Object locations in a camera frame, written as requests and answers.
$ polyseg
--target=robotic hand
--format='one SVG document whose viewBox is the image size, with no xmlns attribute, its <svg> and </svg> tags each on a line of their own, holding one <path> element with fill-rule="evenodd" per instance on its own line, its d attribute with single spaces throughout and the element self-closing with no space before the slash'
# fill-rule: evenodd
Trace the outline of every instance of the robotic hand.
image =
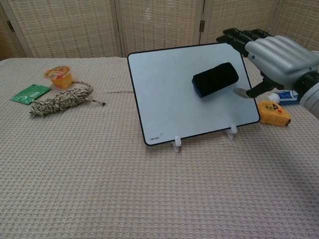
<svg viewBox="0 0 319 239">
<path fill-rule="evenodd" d="M 295 90 L 298 101 L 319 119 L 319 56 L 284 36 L 271 36 L 260 29 L 223 31 L 216 40 L 228 43 L 255 64 L 264 77 L 250 90 L 236 88 L 234 93 L 255 98 L 274 88 Z"/>
</svg>

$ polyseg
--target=white board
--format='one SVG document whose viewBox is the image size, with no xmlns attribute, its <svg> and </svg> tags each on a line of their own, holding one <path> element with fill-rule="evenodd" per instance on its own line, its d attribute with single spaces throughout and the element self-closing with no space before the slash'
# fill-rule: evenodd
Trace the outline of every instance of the white board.
<svg viewBox="0 0 319 239">
<path fill-rule="evenodd" d="M 200 98 L 192 84 L 193 75 L 230 62 L 237 83 Z M 233 93 L 250 89 L 241 55 L 228 44 L 208 44 L 132 53 L 129 69 L 147 145 L 156 145 L 258 122 L 254 99 Z"/>
</svg>

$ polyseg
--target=plastic cup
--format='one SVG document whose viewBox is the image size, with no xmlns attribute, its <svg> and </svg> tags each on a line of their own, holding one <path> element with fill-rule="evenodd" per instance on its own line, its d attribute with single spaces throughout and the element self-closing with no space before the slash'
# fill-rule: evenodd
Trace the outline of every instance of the plastic cup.
<svg viewBox="0 0 319 239">
<path fill-rule="evenodd" d="M 68 88 L 72 85 L 72 74 L 68 66 L 57 66 L 47 70 L 44 77 L 50 79 L 59 88 Z"/>
</svg>

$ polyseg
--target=coiled rope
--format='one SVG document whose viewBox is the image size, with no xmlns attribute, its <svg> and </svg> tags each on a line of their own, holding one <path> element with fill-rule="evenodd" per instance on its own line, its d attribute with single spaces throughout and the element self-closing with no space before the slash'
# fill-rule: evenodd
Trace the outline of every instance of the coiled rope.
<svg viewBox="0 0 319 239">
<path fill-rule="evenodd" d="M 68 108 L 78 106 L 85 101 L 96 102 L 102 106 L 105 105 L 104 102 L 89 98 L 89 95 L 93 92 L 93 88 L 88 83 L 82 81 L 73 81 L 72 83 L 83 84 L 86 87 L 61 92 L 52 99 L 46 99 L 44 101 L 33 101 L 31 105 L 30 115 L 33 117 L 44 117 L 45 115 L 50 113 L 65 111 Z"/>
</svg>

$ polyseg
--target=yellow tape measure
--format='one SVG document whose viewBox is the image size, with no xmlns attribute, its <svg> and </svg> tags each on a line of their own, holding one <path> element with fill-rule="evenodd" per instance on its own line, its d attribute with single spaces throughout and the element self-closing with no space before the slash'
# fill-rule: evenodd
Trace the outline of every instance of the yellow tape measure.
<svg viewBox="0 0 319 239">
<path fill-rule="evenodd" d="M 279 104 L 271 101 L 263 101 L 258 104 L 260 122 L 275 126 L 288 126 L 291 122 L 290 114 Z"/>
</svg>

